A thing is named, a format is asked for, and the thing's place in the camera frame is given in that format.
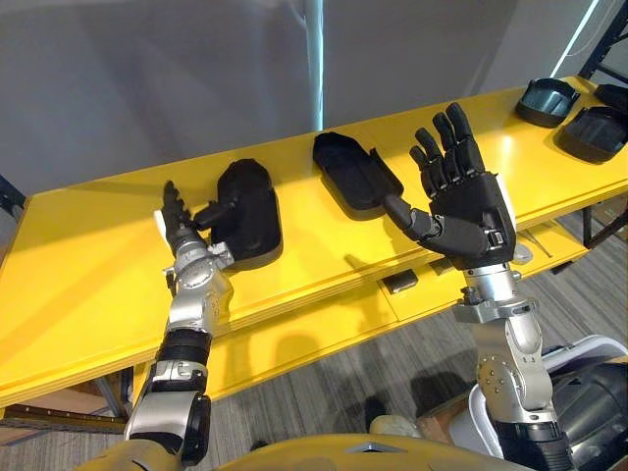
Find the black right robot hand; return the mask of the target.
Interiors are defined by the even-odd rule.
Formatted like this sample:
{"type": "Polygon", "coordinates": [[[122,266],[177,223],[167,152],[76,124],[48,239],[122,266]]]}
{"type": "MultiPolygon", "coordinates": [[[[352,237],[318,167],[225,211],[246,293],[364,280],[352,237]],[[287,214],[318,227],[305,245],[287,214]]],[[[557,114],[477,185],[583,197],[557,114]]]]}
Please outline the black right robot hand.
{"type": "Polygon", "coordinates": [[[409,239],[443,255],[460,271],[510,262],[514,223],[497,175],[485,168],[465,112],[453,102],[434,116],[433,124],[441,141],[421,128],[409,151],[430,210],[387,194],[382,199],[387,214],[409,239]]]}

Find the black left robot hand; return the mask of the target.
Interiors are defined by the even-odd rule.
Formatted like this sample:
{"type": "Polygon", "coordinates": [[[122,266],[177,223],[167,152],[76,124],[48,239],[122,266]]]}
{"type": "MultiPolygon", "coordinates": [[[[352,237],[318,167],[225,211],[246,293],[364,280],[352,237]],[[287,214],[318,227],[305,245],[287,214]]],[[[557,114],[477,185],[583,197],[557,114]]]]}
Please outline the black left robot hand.
{"type": "Polygon", "coordinates": [[[210,200],[205,208],[192,215],[175,184],[166,181],[157,220],[172,254],[176,255],[185,242],[201,239],[201,232],[209,231],[214,236],[216,231],[231,229],[235,224],[239,200],[237,195],[210,200]]]}

